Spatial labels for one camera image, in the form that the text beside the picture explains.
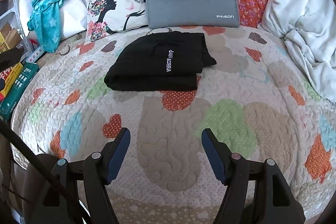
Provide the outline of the green book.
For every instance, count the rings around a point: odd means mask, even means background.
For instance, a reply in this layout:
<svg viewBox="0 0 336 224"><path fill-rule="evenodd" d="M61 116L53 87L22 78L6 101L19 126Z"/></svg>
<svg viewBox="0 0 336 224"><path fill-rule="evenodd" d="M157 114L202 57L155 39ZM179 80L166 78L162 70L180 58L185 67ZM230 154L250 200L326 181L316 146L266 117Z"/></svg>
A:
<svg viewBox="0 0 336 224"><path fill-rule="evenodd" d="M16 78L15 82L9 90L9 93L1 102L1 116L4 120L10 120L15 107L21 99L21 96L23 95L31 80L37 74L38 70L39 66L36 63L25 63L23 70Z"/></svg>

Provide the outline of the teal star cloth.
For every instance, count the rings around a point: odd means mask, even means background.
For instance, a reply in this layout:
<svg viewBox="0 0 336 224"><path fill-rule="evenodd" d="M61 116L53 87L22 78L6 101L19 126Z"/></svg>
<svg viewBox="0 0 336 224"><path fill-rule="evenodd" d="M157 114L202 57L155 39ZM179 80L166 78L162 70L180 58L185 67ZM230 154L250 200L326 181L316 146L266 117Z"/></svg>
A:
<svg viewBox="0 0 336 224"><path fill-rule="evenodd" d="M49 53L55 52L62 36L60 8L65 0L33 0L33 11L27 27L35 32L42 48Z"/></svg>

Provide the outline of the white girl print pillow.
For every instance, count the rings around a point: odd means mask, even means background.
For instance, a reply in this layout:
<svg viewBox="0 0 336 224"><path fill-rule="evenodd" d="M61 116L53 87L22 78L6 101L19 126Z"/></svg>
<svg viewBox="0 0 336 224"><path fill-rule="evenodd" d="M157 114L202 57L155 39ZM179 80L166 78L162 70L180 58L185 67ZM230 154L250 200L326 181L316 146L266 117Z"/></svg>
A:
<svg viewBox="0 0 336 224"><path fill-rule="evenodd" d="M116 32L148 25L145 0L85 0L86 38L94 42Z"/></svg>

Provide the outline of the yellow red book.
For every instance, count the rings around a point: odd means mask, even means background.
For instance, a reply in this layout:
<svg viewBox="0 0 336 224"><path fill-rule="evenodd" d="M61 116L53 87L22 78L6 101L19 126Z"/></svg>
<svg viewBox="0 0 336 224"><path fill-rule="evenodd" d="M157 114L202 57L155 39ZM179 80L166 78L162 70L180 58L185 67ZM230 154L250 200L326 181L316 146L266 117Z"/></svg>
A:
<svg viewBox="0 0 336 224"><path fill-rule="evenodd" d="M6 69L1 72L1 80L5 81L5 87L1 88L0 101L3 101L13 86L15 80L19 76L23 69L22 63L18 63L15 66Z"/></svg>

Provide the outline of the white fleece blanket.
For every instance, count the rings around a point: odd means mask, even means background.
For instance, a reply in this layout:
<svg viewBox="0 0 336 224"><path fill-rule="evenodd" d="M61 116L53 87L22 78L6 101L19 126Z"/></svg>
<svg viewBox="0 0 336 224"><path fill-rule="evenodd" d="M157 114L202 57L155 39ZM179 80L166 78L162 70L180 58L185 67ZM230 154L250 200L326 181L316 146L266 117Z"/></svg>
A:
<svg viewBox="0 0 336 224"><path fill-rule="evenodd" d="M258 27L283 38L291 59L313 89L335 102L333 0L268 0Z"/></svg>

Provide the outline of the black pants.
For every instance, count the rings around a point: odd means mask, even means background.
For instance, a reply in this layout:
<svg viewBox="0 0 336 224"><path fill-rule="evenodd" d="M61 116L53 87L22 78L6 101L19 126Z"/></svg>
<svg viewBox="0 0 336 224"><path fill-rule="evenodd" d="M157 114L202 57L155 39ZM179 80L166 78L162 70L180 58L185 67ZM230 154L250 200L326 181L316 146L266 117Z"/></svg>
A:
<svg viewBox="0 0 336 224"><path fill-rule="evenodd" d="M203 33L159 32L126 46L104 78L117 91L197 90L198 74L216 65Z"/></svg>

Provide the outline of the heart patterned quilt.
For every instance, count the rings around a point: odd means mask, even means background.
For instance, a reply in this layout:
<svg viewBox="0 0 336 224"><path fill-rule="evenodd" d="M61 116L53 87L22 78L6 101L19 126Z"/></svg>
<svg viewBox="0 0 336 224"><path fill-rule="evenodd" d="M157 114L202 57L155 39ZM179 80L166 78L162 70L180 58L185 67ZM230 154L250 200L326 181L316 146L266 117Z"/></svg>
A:
<svg viewBox="0 0 336 224"><path fill-rule="evenodd" d="M104 77L141 28L46 55L11 118L35 153L85 159L122 127L131 143L108 196L121 223L211 223L225 193L201 145L210 128L246 159L274 159L305 217L335 191L335 104L321 98L282 40L250 28L190 27L217 61L191 92L119 92Z"/></svg>

